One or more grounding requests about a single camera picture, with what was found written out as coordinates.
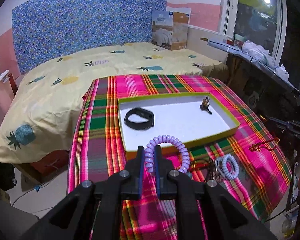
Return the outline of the red knot tassel charm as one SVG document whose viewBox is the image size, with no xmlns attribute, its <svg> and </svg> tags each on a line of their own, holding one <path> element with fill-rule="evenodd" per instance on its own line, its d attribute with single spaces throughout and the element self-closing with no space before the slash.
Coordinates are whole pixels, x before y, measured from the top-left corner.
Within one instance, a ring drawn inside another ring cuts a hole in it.
<svg viewBox="0 0 300 240">
<path fill-rule="evenodd" d="M 268 147 L 267 145 L 269 143 L 273 142 L 274 146 L 273 147 Z M 251 152 L 261 152 L 262 149 L 268 150 L 268 151 L 274 151 L 275 149 L 277 149 L 277 146 L 280 142 L 280 139 L 278 137 L 275 137 L 273 139 L 270 140 L 266 140 L 266 141 L 262 141 L 262 142 L 258 142 L 255 144 L 252 144 L 249 146 L 249 150 Z"/>
</svg>

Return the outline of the black fitness band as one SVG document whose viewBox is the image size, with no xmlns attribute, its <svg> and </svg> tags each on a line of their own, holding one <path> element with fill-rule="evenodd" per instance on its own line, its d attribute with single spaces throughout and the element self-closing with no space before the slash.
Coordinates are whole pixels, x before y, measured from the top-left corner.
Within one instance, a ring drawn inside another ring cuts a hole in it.
<svg viewBox="0 0 300 240">
<path fill-rule="evenodd" d="M 126 113 L 124 123 L 131 129 L 145 131 L 154 127 L 154 113 L 144 108 L 136 107 Z"/>
</svg>

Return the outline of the green shallow cardboard tray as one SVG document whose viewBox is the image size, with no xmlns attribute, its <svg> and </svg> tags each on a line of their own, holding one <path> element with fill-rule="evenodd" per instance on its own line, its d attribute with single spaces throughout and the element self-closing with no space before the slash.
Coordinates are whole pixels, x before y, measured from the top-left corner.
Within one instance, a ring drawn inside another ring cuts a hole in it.
<svg viewBox="0 0 300 240">
<path fill-rule="evenodd" d="M 125 125 L 126 113 L 136 107 L 154 113 L 154 127 L 137 131 Z M 234 135 L 240 126 L 225 103 L 208 92 L 120 98 L 117 101 L 117 112 L 128 160 L 136 157 L 139 146 L 146 146 L 159 135 L 174 136 L 187 149 L 191 149 Z"/>
</svg>

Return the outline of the white crumpled cloth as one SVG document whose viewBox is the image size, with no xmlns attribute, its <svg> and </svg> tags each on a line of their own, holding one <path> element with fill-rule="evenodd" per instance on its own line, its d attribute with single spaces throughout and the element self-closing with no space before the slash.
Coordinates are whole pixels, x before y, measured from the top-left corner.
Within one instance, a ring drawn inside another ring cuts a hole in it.
<svg viewBox="0 0 300 240">
<path fill-rule="evenodd" d="M 279 66 L 275 59 L 270 55 L 269 50 L 265 50 L 262 46 L 255 44 L 249 40 L 245 41 L 242 45 L 243 53 L 253 57 L 255 60 L 266 65 L 281 79 L 288 81 L 289 74 L 284 65 Z"/>
</svg>

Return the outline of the yellow pineapple bed sheet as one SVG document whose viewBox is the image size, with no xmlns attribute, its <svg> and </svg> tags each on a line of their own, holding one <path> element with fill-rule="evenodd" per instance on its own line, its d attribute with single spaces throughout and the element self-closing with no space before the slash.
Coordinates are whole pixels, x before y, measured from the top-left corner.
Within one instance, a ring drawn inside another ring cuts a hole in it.
<svg viewBox="0 0 300 240">
<path fill-rule="evenodd" d="M 225 81 L 229 68 L 189 49 L 127 43 L 46 61 L 22 79 L 0 126 L 0 163 L 40 161 L 69 150 L 83 96 L 98 78 L 126 74 L 202 75 Z"/>
</svg>

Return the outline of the bedding set cardboard box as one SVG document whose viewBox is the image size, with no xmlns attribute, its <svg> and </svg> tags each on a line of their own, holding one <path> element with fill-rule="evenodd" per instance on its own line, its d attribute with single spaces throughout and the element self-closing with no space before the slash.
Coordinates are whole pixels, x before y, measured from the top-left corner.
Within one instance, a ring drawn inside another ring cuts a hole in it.
<svg viewBox="0 0 300 240">
<path fill-rule="evenodd" d="M 186 49 L 189 14 L 176 11 L 152 12 L 152 43 L 168 50 Z"/>
</svg>

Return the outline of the blue floral headboard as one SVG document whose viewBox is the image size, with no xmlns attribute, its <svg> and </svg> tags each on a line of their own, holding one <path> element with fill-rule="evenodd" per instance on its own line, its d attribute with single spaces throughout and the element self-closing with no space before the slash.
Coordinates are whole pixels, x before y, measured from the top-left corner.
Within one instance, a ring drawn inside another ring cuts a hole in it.
<svg viewBox="0 0 300 240">
<path fill-rule="evenodd" d="M 153 11 L 167 0 L 29 0 L 12 10 L 21 74 L 85 49 L 150 42 Z"/>
</svg>

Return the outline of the window frame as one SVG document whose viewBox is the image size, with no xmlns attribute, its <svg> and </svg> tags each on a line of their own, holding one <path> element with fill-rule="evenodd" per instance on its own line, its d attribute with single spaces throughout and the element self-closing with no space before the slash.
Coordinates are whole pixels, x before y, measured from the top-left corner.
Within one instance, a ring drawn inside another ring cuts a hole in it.
<svg viewBox="0 0 300 240">
<path fill-rule="evenodd" d="M 219 31 L 241 48 L 247 40 L 281 61 L 287 27 L 286 0 L 222 0 Z"/>
</svg>

